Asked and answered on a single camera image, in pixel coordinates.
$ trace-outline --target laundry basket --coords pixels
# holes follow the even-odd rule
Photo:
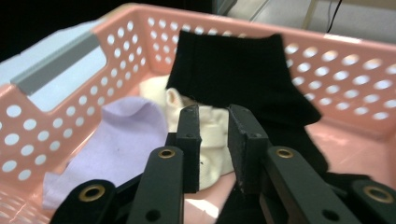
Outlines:
[[[0,223],[48,223],[43,177],[60,173],[101,120],[100,108],[170,73],[180,29],[196,34],[281,33],[293,83],[321,111],[307,130],[337,173],[367,174],[396,188],[396,46],[146,5],[117,9],[61,55],[0,87]],[[106,65],[49,112],[26,94],[87,49]]]

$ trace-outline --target purple cloth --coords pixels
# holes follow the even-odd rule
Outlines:
[[[44,178],[43,207],[56,209],[68,193],[91,179],[119,186],[140,175],[149,153],[162,147],[167,135],[161,109],[140,97],[120,99],[102,108],[102,121],[87,145],[61,175]]]

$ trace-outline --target black cloth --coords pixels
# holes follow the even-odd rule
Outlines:
[[[166,88],[205,105],[250,109],[273,145],[298,150],[320,175],[328,170],[304,129],[321,115],[292,84],[281,35],[238,38],[181,31]]]

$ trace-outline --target floor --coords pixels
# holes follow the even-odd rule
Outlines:
[[[332,1],[331,15],[338,1]],[[310,0],[238,0],[227,16],[301,28]],[[326,31],[330,1],[319,1],[308,30]],[[396,11],[343,3],[331,34],[396,44]]]

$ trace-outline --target fabric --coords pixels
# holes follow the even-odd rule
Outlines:
[[[281,35],[238,38],[181,31],[166,88],[204,105],[250,109],[273,145],[298,150],[319,174],[328,170],[304,129],[321,115],[292,84]]]
[[[180,110],[196,102],[182,96],[176,89],[165,90],[169,76],[152,77],[139,84],[140,96],[163,106],[168,132],[177,131]],[[233,170],[227,148],[228,111],[213,106],[200,105],[200,190],[212,186],[219,177]]]
[[[126,97],[102,108],[102,121],[87,145],[61,175],[44,178],[43,207],[56,209],[68,193],[88,180],[119,186],[140,175],[149,153],[162,147],[167,125],[161,109],[141,97]]]

